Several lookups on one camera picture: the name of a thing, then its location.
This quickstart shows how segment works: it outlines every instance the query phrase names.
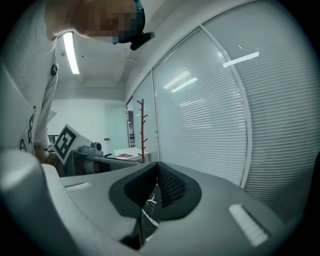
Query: black mesh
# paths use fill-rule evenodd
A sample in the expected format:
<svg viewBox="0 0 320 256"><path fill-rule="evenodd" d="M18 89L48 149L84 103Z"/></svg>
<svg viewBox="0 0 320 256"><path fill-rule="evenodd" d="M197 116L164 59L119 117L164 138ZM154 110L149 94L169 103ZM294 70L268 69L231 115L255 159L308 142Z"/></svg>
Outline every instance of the black mesh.
<svg viewBox="0 0 320 256"><path fill-rule="evenodd" d="M158 185L161 190L162 208L171 205L186 193L185 183L160 166L158 166Z"/></svg>

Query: white wall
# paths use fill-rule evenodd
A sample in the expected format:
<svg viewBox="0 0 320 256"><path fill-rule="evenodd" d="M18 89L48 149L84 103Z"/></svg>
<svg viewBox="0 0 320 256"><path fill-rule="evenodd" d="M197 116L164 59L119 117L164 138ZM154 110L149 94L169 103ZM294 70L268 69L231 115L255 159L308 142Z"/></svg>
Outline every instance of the white wall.
<svg viewBox="0 0 320 256"><path fill-rule="evenodd" d="M126 100L175 43L207 20L247 2L252 0L186 0L155 31L155 38L143 47L127 79Z"/></svg>
<svg viewBox="0 0 320 256"><path fill-rule="evenodd" d="M55 100L67 99L100 99L100 100L125 100L125 86L107 78L73 77L69 81L58 79L54 93Z"/></svg>
<svg viewBox="0 0 320 256"><path fill-rule="evenodd" d="M126 103L117 100L54 100L51 109L57 114L48 123L48 135L60 134L68 123L82 136L102 145L105 154L128 147Z"/></svg>

